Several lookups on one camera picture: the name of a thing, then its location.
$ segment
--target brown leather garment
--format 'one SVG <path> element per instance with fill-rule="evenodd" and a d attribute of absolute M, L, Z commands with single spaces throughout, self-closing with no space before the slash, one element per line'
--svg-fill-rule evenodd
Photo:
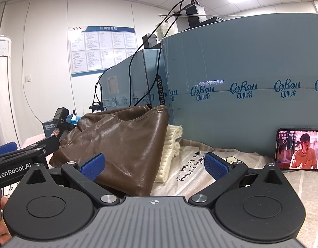
<path fill-rule="evenodd" d="M 61 141 L 50 165 L 105 156 L 100 185 L 132 196 L 149 196 L 160 166 L 169 114 L 165 106 L 120 108 L 84 115 Z"/>

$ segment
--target triangular cutout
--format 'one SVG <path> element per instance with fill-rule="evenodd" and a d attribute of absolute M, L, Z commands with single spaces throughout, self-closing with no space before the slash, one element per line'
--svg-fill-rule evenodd
<path fill-rule="evenodd" d="M 270 170 L 264 179 L 265 183 L 270 183 L 270 184 L 276 184 L 276 185 L 282 185 L 281 179 L 278 177 L 276 174 L 275 170 Z"/>
<path fill-rule="evenodd" d="M 32 175 L 30 176 L 27 185 L 32 184 L 38 184 L 38 183 L 44 183 L 46 180 L 44 178 L 44 175 L 42 174 L 41 170 L 35 170 Z"/>

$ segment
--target smartphone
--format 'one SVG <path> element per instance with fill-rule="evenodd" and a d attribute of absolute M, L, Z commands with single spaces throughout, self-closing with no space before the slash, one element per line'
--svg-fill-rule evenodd
<path fill-rule="evenodd" d="M 318 129 L 279 129 L 275 164 L 280 169 L 318 169 Z"/>

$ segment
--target circular disc cover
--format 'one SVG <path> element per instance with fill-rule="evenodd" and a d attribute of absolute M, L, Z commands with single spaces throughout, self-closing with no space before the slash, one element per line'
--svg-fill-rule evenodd
<path fill-rule="evenodd" d="M 298 196 L 284 193 L 279 185 L 262 193 L 251 187 L 231 190 L 218 198 L 214 212 L 222 226 L 252 242 L 273 243 L 296 237 L 305 219 Z"/>
<path fill-rule="evenodd" d="M 29 185 L 8 200 L 3 216 L 12 235 L 52 240 L 82 229 L 92 218 L 93 205 L 84 193 L 69 187 Z"/>

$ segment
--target bulletin board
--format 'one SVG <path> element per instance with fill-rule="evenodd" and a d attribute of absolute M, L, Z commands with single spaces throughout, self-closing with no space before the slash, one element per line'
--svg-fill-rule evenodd
<path fill-rule="evenodd" d="M 68 28 L 72 77 L 100 73 L 137 49 L 134 28 L 83 26 Z"/>

